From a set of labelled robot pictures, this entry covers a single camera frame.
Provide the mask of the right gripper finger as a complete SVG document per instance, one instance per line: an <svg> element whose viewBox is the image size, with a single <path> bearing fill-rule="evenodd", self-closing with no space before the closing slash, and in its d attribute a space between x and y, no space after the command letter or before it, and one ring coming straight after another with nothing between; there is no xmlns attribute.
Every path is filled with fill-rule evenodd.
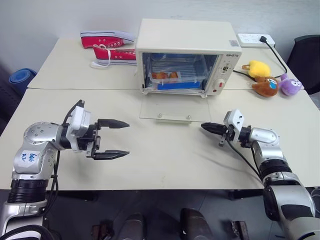
<svg viewBox="0 0 320 240"><path fill-rule="evenodd" d="M208 132L225 132L228 128L219 123L206 122L202 123L201 127Z"/></svg>
<svg viewBox="0 0 320 240"><path fill-rule="evenodd" d="M219 136L223 136L226 132L225 128L205 128L205 130Z"/></svg>

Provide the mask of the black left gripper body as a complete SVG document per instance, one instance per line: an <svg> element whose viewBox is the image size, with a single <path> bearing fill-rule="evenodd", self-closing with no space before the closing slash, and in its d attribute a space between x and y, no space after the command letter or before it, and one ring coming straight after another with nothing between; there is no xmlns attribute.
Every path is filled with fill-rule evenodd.
<svg viewBox="0 0 320 240"><path fill-rule="evenodd" d="M98 122L90 124L83 136L77 138L78 148L86 152L87 158L98 159L101 137L98 135L101 125Z"/></svg>

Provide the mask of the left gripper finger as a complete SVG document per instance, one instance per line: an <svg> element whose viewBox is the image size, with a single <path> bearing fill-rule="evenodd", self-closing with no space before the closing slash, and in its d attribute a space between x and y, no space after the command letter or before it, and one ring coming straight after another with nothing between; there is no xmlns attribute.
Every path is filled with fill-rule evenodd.
<svg viewBox="0 0 320 240"><path fill-rule="evenodd" d="M110 129L121 129L130 127L128 123L116 119L98 119L97 124L100 128L108 127Z"/></svg>
<svg viewBox="0 0 320 240"><path fill-rule="evenodd" d="M117 158L124 157L128 155L129 151L123 150L105 150L104 152L95 152L93 154L94 160L114 160Z"/></svg>

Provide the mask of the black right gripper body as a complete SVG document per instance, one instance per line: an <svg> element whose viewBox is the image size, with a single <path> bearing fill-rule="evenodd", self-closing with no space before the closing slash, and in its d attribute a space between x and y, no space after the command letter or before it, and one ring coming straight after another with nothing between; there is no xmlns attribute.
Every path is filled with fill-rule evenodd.
<svg viewBox="0 0 320 240"><path fill-rule="evenodd" d="M236 130L237 129L233 125L223 125L220 128L221 140L219 142L219 146L223 147L225 145L225 142L237 142L239 140L240 133L236 132Z"/></svg>

